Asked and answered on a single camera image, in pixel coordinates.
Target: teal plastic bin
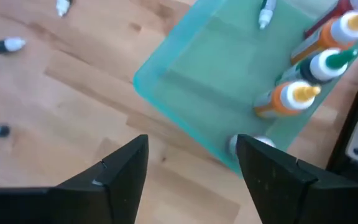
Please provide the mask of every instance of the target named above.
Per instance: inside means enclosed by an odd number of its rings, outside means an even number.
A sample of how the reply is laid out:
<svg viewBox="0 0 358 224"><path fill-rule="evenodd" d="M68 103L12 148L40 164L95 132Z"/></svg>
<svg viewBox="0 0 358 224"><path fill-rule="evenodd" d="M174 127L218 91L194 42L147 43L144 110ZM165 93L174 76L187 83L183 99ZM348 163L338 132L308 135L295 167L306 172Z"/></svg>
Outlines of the teal plastic bin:
<svg viewBox="0 0 358 224"><path fill-rule="evenodd" d="M324 86L298 116L256 117L255 97L274 87L305 28L329 7L326 1L277 0L270 25L259 30L261 3L199 0L134 78L141 96L238 174L238 162L226 151L230 136L264 135L286 151L336 84Z"/></svg>

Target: wooden floor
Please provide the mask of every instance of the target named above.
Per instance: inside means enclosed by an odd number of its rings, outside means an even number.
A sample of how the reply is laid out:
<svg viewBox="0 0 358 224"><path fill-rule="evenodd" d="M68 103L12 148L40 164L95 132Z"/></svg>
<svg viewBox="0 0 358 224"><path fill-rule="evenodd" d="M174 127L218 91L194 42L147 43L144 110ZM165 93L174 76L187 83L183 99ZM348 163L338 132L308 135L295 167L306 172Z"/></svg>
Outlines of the wooden floor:
<svg viewBox="0 0 358 224"><path fill-rule="evenodd" d="M132 78L194 0L0 0L0 186L56 185L139 134L150 161L137 223L260 223L245 183L134 91ZM358 60L289 152L324 167L358 89Z"/></svg>

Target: green bottle cap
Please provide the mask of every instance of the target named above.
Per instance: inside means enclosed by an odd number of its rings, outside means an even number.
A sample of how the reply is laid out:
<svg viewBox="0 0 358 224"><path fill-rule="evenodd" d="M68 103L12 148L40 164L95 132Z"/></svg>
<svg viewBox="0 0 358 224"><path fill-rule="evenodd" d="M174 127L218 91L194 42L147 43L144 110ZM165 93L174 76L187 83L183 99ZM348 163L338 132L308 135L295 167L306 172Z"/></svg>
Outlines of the green bottle cap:
<svg viewBox="0 0 358 224"><path fill-rule="evenodd" d="M340 69L357 56L358 51L349 49L339 54L330 55L326 59L326 65L330 69Z"/></svg>

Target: red object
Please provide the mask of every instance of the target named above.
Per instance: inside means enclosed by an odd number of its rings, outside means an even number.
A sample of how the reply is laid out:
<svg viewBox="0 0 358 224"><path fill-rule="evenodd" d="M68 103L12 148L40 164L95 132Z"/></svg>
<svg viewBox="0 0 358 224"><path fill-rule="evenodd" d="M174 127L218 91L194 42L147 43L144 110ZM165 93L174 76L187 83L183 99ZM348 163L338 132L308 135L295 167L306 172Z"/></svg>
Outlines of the red object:
<svg viewBox="0 0 358 224"><path fill-rule="evenodd" d="M335 7L330 9L326 15L324 15L315 25L313 25L313 27L305 31L305 38L308 38L328 20L334 17L340 17L350 10L353 10L351 0L339 0Z"/></svg>

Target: orange paint bottle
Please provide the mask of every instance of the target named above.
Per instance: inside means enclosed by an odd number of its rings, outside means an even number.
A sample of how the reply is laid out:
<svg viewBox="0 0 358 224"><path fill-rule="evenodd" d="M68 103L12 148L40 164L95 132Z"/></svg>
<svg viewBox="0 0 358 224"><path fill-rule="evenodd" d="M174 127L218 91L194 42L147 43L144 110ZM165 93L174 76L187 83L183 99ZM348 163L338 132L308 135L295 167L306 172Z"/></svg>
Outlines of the orange paint bottle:
<svg viewBox="0 0 358 224"><path fill-rule="evenodd" d="M254 111L261 118L296 115L309 108L320 91L319 86L311 86L304 81L283 83L258 97Z"/></svg>
<svg viewBox="0 0 358 224"><path fill-rule="evenodd" d="M330 19L314 34L304 40L291 54L294 65L310 55L328 48L347 50L358 40L358 12L345 13L340 18Z"/></svg>

